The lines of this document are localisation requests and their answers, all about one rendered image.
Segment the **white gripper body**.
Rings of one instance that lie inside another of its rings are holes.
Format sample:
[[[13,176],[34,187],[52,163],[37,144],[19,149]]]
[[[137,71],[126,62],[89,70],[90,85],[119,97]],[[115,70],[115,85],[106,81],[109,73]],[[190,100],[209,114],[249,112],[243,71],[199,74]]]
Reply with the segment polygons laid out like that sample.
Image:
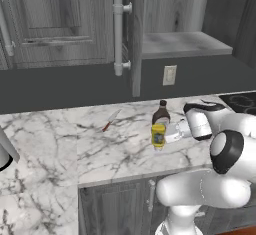
[[[179,130],[179,126],[176,123],[170,123],[166,127],[165,141],[167,144],[178,141],[181,139],[181,137],[182,134]]]

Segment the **yellow mustard bottle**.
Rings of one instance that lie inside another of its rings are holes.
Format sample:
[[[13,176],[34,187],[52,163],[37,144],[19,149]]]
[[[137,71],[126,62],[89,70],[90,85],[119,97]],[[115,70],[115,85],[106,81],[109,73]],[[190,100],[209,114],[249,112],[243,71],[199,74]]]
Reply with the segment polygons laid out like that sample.
[[[155,123],[151,128],[151,143],[156,150],[160,150],[165,145],[166,127],[163,123]]]

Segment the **brown syrup bottle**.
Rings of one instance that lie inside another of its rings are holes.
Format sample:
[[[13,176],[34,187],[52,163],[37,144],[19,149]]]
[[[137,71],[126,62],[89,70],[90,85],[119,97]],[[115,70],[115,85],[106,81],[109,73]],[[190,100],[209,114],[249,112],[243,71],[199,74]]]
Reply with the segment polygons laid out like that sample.
[[[161,100],[158,110],[153,114],[153,117],[152,117],[153,124],[162,123],[165,126],[167,126],[170,123],[171,118],[166,109],[166,106],[167,106],[167,101]]]

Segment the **open grey wood cabinet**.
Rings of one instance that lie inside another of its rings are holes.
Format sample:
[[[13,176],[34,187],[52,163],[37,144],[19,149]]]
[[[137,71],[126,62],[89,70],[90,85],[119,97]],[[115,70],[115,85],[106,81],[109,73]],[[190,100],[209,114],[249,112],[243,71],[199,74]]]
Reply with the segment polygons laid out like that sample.
[[[144,0],[143,57],[229,55],[245,0]]]

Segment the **grey base cabinet door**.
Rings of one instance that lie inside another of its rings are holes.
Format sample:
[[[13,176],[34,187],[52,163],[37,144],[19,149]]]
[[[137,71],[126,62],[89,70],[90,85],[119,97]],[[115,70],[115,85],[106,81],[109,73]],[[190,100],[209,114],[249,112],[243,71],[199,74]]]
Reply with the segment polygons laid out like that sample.
[[[79,235],[150,235],[149,180],[80,188]]]

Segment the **open grey wood cabinet door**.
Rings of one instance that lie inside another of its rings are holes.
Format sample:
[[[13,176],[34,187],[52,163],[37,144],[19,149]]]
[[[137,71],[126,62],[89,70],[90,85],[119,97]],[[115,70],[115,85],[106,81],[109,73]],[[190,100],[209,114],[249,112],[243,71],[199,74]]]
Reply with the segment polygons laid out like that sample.
[[[232,55],[256,69],[256,0],[246,0]]]
[[[140,96],[141,64],[143,45],[144,0],[130,0],[132,13],[129,17],[129,59],[131,61],[131,90],[134,97]]]

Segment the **closed grey wood cabinet door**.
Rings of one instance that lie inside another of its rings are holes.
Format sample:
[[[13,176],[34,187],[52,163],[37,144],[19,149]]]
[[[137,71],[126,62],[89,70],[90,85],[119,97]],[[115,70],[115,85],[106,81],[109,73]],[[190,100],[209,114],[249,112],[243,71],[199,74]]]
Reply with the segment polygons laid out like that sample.
[[[16,69],[114,60],[113,0],[4,0]]]

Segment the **black hob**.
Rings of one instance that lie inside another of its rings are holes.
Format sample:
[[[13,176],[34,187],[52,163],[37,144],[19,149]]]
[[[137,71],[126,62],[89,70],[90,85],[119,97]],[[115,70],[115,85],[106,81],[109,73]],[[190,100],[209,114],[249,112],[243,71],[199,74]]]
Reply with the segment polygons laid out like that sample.
[[[256,92],[220,95],[219,98],[237,113],[256,116]]]

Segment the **white wall outlet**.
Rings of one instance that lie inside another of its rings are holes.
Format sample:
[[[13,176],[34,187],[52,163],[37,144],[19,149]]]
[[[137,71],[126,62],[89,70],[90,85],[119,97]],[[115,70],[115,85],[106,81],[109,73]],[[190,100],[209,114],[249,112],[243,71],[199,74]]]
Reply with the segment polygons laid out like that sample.
[[[176,79],[177,66],[165,66],[163,75],[163,85],[174,85]]]

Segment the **red-handled kitchen knife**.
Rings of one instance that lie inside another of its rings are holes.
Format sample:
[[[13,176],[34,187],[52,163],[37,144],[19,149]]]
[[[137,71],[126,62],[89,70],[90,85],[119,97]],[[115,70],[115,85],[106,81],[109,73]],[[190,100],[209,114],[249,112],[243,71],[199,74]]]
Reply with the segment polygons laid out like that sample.
[[[102,129],[103,132],[105,132],[108,127],[111,125],[111,123],[115,120],[115,118],[117,117],[117,115],[120,113],[121,109],[115,111],[108,119],[108,123],[105,125],[105,127]]]

